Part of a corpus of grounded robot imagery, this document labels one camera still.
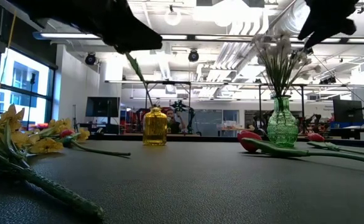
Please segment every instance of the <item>vase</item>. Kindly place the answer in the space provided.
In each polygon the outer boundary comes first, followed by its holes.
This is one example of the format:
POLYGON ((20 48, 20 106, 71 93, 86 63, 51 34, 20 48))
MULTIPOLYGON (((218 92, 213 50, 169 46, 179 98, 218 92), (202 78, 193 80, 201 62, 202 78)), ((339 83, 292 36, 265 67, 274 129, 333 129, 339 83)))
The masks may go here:
POLYGON ((298 138, 296 118, 289 111, 290 96, 274 98, 274 112, 268 122, 269 140, 278 146, 294 147, 298 138))
POLYGON ((151 108, 143 118, 143 144, 163 146, 167 143, 167 116, 158 107, 151 108))

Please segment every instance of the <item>person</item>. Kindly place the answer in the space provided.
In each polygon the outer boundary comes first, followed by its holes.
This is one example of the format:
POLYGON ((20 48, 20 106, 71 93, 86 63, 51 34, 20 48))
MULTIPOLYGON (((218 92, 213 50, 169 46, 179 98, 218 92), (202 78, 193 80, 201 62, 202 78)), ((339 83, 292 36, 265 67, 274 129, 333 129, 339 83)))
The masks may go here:
POLYGON ((167 110, 166 115, 168 117, 168 129, 170 129, 171 134, 178 134, 182 129, 186 128, 186 125, 184 124, 183 119, 178 111, 176 112, 176 115, 180 119, 180 122, 176 121, 174 110, 167 110))

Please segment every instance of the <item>yellow glass vase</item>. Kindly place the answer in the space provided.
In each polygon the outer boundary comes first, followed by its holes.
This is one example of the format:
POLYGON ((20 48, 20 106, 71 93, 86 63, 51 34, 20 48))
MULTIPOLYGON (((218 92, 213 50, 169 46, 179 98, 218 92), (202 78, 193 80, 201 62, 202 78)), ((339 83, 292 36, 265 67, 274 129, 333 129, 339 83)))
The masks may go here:
POLYGON ((151 108, 143 118, 143 144, 163 146, 167 142, 167 116, 158 107, 151 108))

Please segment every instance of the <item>table surface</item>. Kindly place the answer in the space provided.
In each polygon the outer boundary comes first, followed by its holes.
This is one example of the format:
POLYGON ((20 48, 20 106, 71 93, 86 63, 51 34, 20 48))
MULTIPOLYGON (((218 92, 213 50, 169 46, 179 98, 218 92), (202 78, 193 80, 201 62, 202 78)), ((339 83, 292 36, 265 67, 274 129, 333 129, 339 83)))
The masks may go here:
MULTIPOLYGON (((364 223, 363 162, 278 159, 247 154, 238 143, 87 145, 132 156, 64 149, 29 163, 101 205, 104 223, 364 223)), ((0 182, 0 223, 89 221, 34 186, 0 182)))

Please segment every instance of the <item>glass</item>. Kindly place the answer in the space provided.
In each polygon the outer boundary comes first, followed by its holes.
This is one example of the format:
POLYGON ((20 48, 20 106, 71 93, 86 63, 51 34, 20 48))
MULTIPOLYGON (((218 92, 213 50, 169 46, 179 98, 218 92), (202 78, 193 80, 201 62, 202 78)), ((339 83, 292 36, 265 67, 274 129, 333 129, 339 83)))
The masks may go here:
POLYGON ((35 84, 32 86, 32 92, 48 95, 48 80, 51 77, 51 72, 48 66, 36 62, 12 49, 7 49, 7 52, 1 56, 0 77, 1 83, 5 85, 31 91, 30 81, 32 74, 35 74, 35 84))
POLYGON ((274 112, 269 118, 269 140, 282 147, 294 147, 298 138, 297 119, 289 111, 289 97, 274 99, 274 112))
MULTIPOLYGON (((29 95, 22 93, 16 93, 11 90, 0 91, 0 119, 1 114, 9 108, 10 105, 15 104, 16 111, 20 111, 24 108, 24 117, 22 119, 23 127, 27 126, 28 112, 29 112, 29 95)), ((30 109, 30 124, 42 124, 45 123, 47 100, 40 97, 32 96, 31 109, 30 109)))
POLYGON ((237 137, 238 110, 223 110, 222 137, 237 137))
POLYGON ((203 137, 217 137, 222 133, 221 110, 195 110, 194 128, 203 137))
POLYGON ((167 116, 158 107, 152 108, 143 118, 143 144, 163 146, 167 143, 167 116))

